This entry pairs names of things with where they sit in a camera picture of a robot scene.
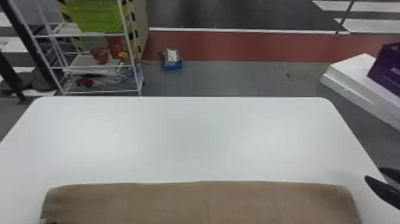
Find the brown cushion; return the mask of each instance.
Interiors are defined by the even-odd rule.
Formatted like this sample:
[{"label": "brown cushion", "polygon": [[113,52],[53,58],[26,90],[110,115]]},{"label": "brown cushion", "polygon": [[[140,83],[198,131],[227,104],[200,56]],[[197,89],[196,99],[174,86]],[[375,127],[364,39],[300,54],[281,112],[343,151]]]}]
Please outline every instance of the brown cushion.
[{"label": "brown cushion", "polygon": [[284,182],[121,183],[49,190],[58,224],[359,224],[341,186]]}]

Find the dark floor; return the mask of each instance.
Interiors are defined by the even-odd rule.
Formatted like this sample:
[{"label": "dark floor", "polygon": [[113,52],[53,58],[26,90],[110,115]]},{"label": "dark floor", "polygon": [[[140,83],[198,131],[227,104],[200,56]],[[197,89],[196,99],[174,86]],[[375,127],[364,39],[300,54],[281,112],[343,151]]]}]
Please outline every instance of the dark floor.
[{"label": "dark floor", "polygon": [[[378,166],[400,169],[400,132],[320,84],[327,63],[188,61],[183,70],[145,67],[144,96],[158,97],[323,97],[339,110]],[[0,139],[27,108],[0,98]]]},{"label": "dark floor", "polygon": [[150,0],[151,27],[344,30],[311,0]]}]

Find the purple box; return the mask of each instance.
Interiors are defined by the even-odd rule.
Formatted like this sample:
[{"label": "purple box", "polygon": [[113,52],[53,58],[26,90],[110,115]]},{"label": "purple box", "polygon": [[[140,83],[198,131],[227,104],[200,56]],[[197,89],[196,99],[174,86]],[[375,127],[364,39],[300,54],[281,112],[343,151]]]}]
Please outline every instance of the purple box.
[{"label": "purple box", "polygon": [[400,97],[400,43],[382,47],[368,77]]}]

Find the white stripe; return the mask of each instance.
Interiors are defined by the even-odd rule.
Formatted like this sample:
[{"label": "white stripe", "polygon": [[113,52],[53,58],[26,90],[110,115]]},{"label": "white stripe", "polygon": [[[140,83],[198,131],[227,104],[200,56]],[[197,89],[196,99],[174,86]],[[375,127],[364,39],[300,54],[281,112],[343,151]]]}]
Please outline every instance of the white stripe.
[{"label": "white stripe", "polygon": [[4,13],[0,13],[0,26],[11,27],[11,23]]},{"label": "white stripe", "polygon": [[20,38],[0,37],[0,49],[3,53],[10,52],[28,52]]},{"label": "white stripe", "polygon": [[[343,1],[313,1],[325,11],[346,11],[348,2]],[[355,2],[351,8],[353,12],[400,13],[399,2]]]},{"label": "white stripe", "polygon": [[[334,30],[260,30],[260,29],[209,29],[209,28],[163,28],[150,27],[150,31],[169,32],[215,32],[215,33],[302,33],[302,34],[334,34]],[[349,34],[347,31],[340,31],[339,34]]]},{"label": "white stripe", "polygon": [[343,27],[352,33],[400,33],[400,20],[367,20],[348,18]]},{"label": "white stripe", "polygon": [[350,4],[349,1],[313,1],[313,3],[324,11],[346,11]]},{"label": "white stripe", "polygon": [[13,67],[14,71],[16,73],[21,73],[21,72],[32,72],[35,67]]},{"label": "white stripe", "polygon": [[27,97],[51,97],[54,96],[54,94],[57,92],[57,90],[49,91],[49,92],[38,92],[34,89],[27,89],[22,91],[22,93],[27,96]]}]

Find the white table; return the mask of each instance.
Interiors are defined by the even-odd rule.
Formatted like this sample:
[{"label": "white table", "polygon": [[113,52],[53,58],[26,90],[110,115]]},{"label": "white table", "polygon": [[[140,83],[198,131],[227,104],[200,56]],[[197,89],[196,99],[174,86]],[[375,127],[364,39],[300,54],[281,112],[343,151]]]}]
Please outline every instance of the white table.
[{"label": "white table", "polygon": [[325,99],[47,97],[0,143],[0,223],[35,223],[59,185],[241,180],[344,185],[363,224],[398,223],[365,174],[382,179]]}]

